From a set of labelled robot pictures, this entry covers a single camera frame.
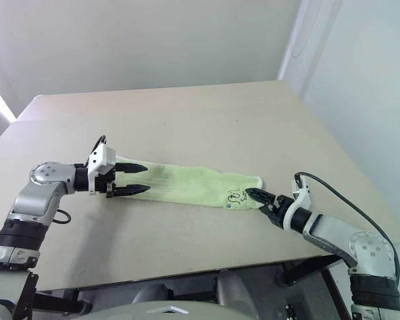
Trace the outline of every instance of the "beige table surface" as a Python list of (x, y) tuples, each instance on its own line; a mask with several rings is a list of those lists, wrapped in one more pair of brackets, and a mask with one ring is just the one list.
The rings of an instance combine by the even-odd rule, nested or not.
[[(0, 228), (32, 166), (84, 162), (107, 135), (117, 154), (156, 163), (258, 175), (291, 194), (296, 171), (324, 178), (400, 242), (400, 222), (313, 114), (282, 82), (36, 97), (0, 137)], [(313, 208), (370, 229), (311, 182)], [(324, 254), (274, 227), (259, 210), (62, 198), (68, 225), (52, 224), (35, 272), (38, 289), (81, 287)]]

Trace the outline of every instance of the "gray floor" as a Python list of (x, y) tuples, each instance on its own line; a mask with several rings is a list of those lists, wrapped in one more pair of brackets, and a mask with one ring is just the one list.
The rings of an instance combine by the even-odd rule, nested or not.
[[(274, 276), (276, 272), (281, 271), (280, 265), (242, 268), (235, 271), (249, 290), (261, 320), (286, 320), (285, 306), (288, 303), (304, 309), (309, 320), (340, 319), (321, 274), (300, 281), (292, 287), (279, 288), (274, 282)], [(146, 284), (163, 283), (174, 290), (175, 295), (185, 295), (212, 290), (215, 277), (216, 273), (206, 273), (109, 285), (82, 291), (80, 297), (93, 303), (92, 312), (94, 312), (130, 303)], [(53, 295), (62, 295), (62, 291), (54, 291)], [(34, 320), (62, 317), (72, 319), (76, 316), (40, 312), (33, 314)], [(302, 318), (304, 317), (300, 315), (298, 320), (303, 320)]]

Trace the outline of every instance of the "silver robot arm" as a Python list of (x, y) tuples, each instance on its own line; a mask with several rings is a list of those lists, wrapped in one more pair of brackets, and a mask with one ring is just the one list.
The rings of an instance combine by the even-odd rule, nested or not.
[(348, 266), (354, 320), (400, 320), (400, 294), (395, 252), (381, 234), (356, 228), (330, 215), (308, 210), (309, 187), (304, 176), (293, 181), (292, 198), (266, 191), (246, 189), (249, 196), (263, 203), (261, 212), (271, 222), (341, 257)]
[(107, 197), (134, 195), (149, 189), (144, 185), (116, 187), (115, 172), (147, 170), (132, 163), (116, 163), (114, 150), (102, 136), (86, 164), (63, 165), (45, 162), (32, 168), (28, 184), (16, 198), (0, 231), (0, 319), (23, 319), (33, 303), (38, 276), (28, 271), (40, 256), (40, 246), (59, 211), (64, 195), (76, 191), (97, 191)]

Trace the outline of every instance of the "metal frame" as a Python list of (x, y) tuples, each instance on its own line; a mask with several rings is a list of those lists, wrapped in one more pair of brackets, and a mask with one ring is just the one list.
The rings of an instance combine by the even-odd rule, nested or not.
[(340, 262), (342, 262), (342, 258), (337, 255), (309, 258), (292, 269), (276, 273), (275, 283), (279, 287), (294, 285), (296, 282), (322, 272)]
[(326, 283), (327, 289), (329, 290), (341, 320), (351, 320), (350, 312), (344, 304), (344, 300), (342, 299), (341, 293), (336, 286), (335, 280), (333, 280), (332, 274), (329, 272), (329, 270), (323, 270), (321, 272), (321, 276)]
[(92, 304), (85, 300), (78, 300), (79, 292), (78, 289), (65, 290), (62, 298), (36, 293), (33, 309), (52, 313), (85, 315), (92, 309)]

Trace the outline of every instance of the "black cable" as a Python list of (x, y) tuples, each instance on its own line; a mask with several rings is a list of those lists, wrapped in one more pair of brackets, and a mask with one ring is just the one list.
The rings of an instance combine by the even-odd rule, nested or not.
[(340, 194), (338, 191), (336, 191), (334, 188), (332, 188), (332, 186), (330, 186), (330, 184), (328, 184), (326, 181), (316, 177), (315, 175), (312, 175), (308, 172), (297, 172), (295, 174), (295, 181), (296, 181), (296, 184), (298, 185), (298, 187), (300, 187), (300, 188), (302, 187), (302, 181), (300, 178), (300, 176), (302, 176), (302, 175), (304, 175), (306, 177), (310, 177), (310, 178), (316, 180), (317, 182), (319, 182), (320, 184), (324, 185), (326, 188), (328, 188), (328, 190), (330, 190), (330, 192), (332, 192), (334, 195), (336, 195), (338, 198), (340, 198), (340, 200), (342, 200), (343, 202), (348, 204), (351, 208), (353, 208), (356, 212), (358, 212), (363, 218), (365, 218), (388, 241), (388, 243), (390, 244), (390, 246), (393, 248), (393, 251), (394, 251), (395, 277), (397, 278), (397, 285), (398, 285), (399, 281), (400, 281), (399, 256), (397, 255), (397, 252), (395, 250), (393, 242), (390, 240), (390, 238), (384, 232), (384, 230), (382, 230), (381, 227), (378, 226), (378, 224), (376, 224), (376, 222), (374, 222), (374, 220), (372, 220), (372, 218), (370, 218), (370, 216), (368, 216), (366, 213), (364, 213), (362, 210), (360, 210), (360, 208), (358, 208), (358, 206), (356, 206), (354, 203), (352, 203), (350, 200), (348, 200), (342, 194)]
[[(106, 143), (106, 142), (107, 142), (106, 136), (105, 135), (100, 136), (99, 139), (96, 141), (95, 145), (93, 146), (91, 153), (94, 152), (94, 150), (98, 147), (100, 143)], [(87, 167), (88, 164), (89, 164), (89, 157), (85, 162), (85, 168)]]
[(58, 209), (57, 212), (60, 212), (60, 213), (62, 213), (64, 216), (66, 216), (66, 217), (67, 217), (67, 220), (61, 221), (61, 220), (55, 220), (55, 219), (54, 219), (54, 220), (52, 220), (52, 222), (58, 223), (58, 224), (60, 224), (60, 225), (66, 225), (67, 223), (69, 223), (69, 222), (71, 221), (71, 216), (69, 215), (68, 212), (66, 212), (66, 211), (64, 211), (64, 210), (61, 210), (61, 209)]

